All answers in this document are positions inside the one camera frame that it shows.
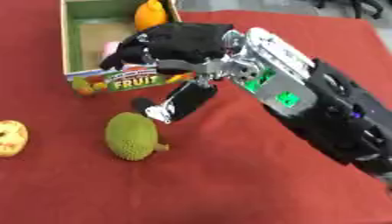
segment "fruit stem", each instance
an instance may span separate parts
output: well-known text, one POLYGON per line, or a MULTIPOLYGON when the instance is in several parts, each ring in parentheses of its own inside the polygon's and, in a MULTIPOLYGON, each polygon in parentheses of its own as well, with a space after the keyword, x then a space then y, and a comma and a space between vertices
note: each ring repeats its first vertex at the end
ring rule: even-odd
POLYGON ((169 144, 161 144, 157 143, 154 147, 155 151, 168 151, 169 150, 169 144))

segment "green light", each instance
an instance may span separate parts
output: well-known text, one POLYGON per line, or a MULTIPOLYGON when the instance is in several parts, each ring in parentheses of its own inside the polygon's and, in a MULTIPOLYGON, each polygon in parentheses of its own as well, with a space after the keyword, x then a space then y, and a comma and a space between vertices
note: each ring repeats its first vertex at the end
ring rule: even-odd
POLYGON ((284 91, 276 96, 276 100, 281 102, 286 108, 292 108, 299 102, 299 97, 295 94, 284 91))
POLYGON ((262 75, 260 75, 259 77, 255 78, 253 80, 245 81, 245 88, 249 92, 255 93, 255 92, 257 92, 257 90, 259 90, 259 88, 262 87, 264 82, 267 81, 269 78, 271 78, 274 74, 275 74, 274 70, 267 68, 264 70, 262 75))

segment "black robotic glove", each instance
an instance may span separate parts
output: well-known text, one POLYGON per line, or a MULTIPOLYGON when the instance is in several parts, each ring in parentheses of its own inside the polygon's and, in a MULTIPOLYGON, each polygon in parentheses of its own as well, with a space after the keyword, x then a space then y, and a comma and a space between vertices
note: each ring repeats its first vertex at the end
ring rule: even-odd
POLYGON ((158 60, 184 60, 199 64, 206 58, 219 59, 225 53, 222 36, 231 29, 231 24, 161 24, 126 38, 100 67, 120 70, 124 62, 144 64, 145 49, 158 60))

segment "pink object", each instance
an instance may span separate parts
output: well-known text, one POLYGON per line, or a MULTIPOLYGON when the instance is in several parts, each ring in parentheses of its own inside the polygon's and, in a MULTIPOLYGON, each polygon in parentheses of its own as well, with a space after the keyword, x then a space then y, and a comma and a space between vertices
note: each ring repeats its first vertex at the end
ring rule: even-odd
POLYGON ((120 45, 119 41, 107 42, 103 47, 102 59, 106 59, 109 55, 116 52, 118 45, 120 45))

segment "table surface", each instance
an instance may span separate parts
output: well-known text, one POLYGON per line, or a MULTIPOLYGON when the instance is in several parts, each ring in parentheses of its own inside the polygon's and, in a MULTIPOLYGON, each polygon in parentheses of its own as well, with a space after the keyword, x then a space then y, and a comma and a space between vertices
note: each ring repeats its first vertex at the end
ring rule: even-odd
MULTIPOLYGON (((131 98, 162 100, 174 86, 77 97, 61 72, 58 8, 51 0, 0 8, 0 117, 31 134, 23 153, 0 159, 1 223, 392 221, 381 183, 320 154, 225 81, 198 112, 158 124, 170 151, 137 163, 114 157, 103 142, 107 121, 130 110, 131 98)), ((183 19, 264 27, 392 105, 391 58, 366 22, 250 11, 183 19)))

